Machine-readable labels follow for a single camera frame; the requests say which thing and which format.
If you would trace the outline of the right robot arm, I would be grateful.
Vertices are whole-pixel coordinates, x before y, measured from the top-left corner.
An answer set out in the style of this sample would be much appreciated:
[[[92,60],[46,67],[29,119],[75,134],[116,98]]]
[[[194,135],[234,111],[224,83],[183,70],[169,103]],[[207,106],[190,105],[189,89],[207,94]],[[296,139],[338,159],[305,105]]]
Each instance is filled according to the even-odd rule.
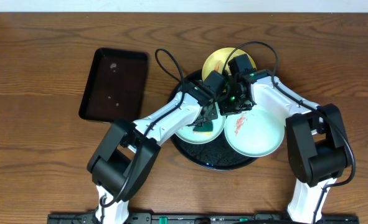
[[[238,153],[263,157],[286,141],[296,177],[287,212],[294,222],[320,221],[329,189],[355,162],[338,107],[304,99],[269,70],[230,76],[219,106],[225,138]]]

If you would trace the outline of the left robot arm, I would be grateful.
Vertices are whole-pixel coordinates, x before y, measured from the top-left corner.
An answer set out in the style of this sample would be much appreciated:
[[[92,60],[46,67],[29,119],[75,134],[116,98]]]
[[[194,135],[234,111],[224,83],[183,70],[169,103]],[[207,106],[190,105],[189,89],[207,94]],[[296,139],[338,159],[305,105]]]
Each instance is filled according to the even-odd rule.
[[[97,186],[95,223],[124,223],[128,201],[146,181],[161,145],[179,129],[217,117],[219,84],[183,84],[172,100],[146,118],[114,121],[87,164]]]

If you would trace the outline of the green yellow sponge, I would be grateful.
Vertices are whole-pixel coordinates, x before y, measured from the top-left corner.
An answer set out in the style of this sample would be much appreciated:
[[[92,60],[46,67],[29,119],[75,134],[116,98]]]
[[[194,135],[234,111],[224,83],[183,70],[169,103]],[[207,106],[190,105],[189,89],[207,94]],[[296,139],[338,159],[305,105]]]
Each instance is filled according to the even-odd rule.
[[[205,136],[210,136],[213,132],[214,125],[211,121],[204,122],[199,126],[194,126],[192,132],[194,134],[201,134]]]

